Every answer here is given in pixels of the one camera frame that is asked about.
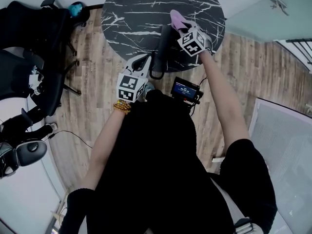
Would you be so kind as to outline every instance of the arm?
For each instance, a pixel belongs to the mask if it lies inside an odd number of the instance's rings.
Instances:
[[[114,148],[125,115],[126,114],[122,111],[114,110],[108,118],[94,144],[91,152],[89,170],[80,188],[95,190],[97,187],[109,155]]]
[[[221,73],[211,54],[199,54],[204,64],[211,94],[221,123],[226,149],[238,139],[250,139],[241,105],[234,88]]]

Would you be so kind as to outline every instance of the office chair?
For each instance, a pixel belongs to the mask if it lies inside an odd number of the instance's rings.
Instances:
[[[29,140],[17,147],[0,142],[0,179],[12,176],[20,166],[29,166],[44,157],[47,144],[40,140]]]
[[[69,10],[59,9],[55,3],[56,0],[45,0],[42,9],[31,9],[13,1],[1,9],[0,49],[22,47],[55,64],[60,59],[60,46],[67,44],[76,56],[77,51],[69,40],[74,22]]]
[[[27,98],[29,95],[34,103],[47,115],[52,116],[59,106],[63,89],[79,96],[76,91],[64,84],[66,73],[79,66],[79,61],[73,62],[65,70],[45,68],[45,62],[39,64],[37,70],[43,76],[40,84],[40,94],[29,88],[29,77],[34,63],[29,59],[17,57],[5,50],[0,50],[0,100],[13,97]]]

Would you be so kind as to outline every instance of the black marble table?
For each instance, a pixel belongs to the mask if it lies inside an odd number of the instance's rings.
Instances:
[[[151,53],[158,47],[162,25],[171,24],[172,9],[198,23],[212,38],[213,52],[218,50],[225,31],[218,0],[106,0],[101,18],[105,38],[125,60]],[[188,56],[176,40],[170,43],[166,72],[188,70],[200,64],[198,56]],[[160,67],[155,64],[153,70],[160,71]]]

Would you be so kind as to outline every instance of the foot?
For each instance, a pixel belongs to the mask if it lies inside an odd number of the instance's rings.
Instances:
[[[144,87],[144,98],[146,97],[147,92],[149,92],[151,90],[155,90],[155,87],[154,87],[154,85],[152,85],[151,82],[147,82],[145,87]]]
[[[46,125],[49,125],[52,128],[53,132],[58,129],[58,126],[56,123],[51,123],[51,124],[46,124]]]

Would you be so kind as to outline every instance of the beaded bracelet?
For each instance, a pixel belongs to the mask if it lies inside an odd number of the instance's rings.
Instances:
[[[126,115],[130,112],[131,110],[131,105],[125,102],[124,100],[119,99],[114,105],[114,109],[123,111]]]

